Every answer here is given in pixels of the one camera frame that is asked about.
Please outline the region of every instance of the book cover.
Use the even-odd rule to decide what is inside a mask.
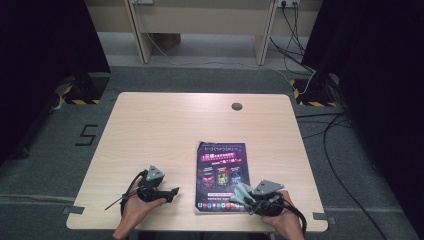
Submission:
[[[197,213],[245,212],[241,204],[228,201],[239,182],[250,185],[246,144],[201,142],[197,149]]]

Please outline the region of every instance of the person's right hand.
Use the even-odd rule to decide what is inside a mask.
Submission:
[[[284,200],[294,207],[290,195],[286,190],[279,190],[278,192],[283,195]],[[284,209],[280,215],[275,217],[264,216],[262,217],[262,222],[273,226],[275,231],[287,240],[305,239],[300,226],[299,217],[290,210]]]

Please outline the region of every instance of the wooden desk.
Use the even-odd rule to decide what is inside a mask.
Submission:
[[[231,105],[241,103],[235,111]],[[171,204],[155,209],[138,229],[155,231],[273,232],[257,215],[196,215],[196,149],[199,141],[244,142],[255,187],[261,179],[282,183],[308,221],[325,231],[323,213],[302,138],[285,95],[122,93],[94,154],[75,206],[71,229],[115,229],[120,205],[104,209],[126,191],[140,171],[165,173],[160,189],[180,187]]]
[[[251,35],[257,64],[265,61],[276,0],[154,0],[152,5],[124,1],[142,63],[149,62],[153,49],[148,33]]]

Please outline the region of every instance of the hand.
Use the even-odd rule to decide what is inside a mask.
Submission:
[[[286,190],[279,190],[278,192],[283,195],[284,200],[294,206]],[[275,231],[287,240],[305,239],[300,226],[299,217],[290,210],[284,209],[280,215],[275,217],[262,217],[262,222],[273,226]]]
[[[135,181],[131,190],[137,188],[140,181],[141,177]],[[115,229],[113,237],[115,239],[125,239],[128,237],[130,232],[134,230],[134,228],[140,224],[144,218],[146,218],[147,214],[149,214],[154,208],[162,206],[165,203],[165,198],[160,198],[153,202],[143,202],[137,194],[132,195],[128,198],[128,201],[125,204],[121,222]]]

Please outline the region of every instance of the book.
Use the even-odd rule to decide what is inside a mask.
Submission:
[[[228,201],[239,182],[250,185],[245,143],[200,142],[196,178],[197,214],[246,212]]]

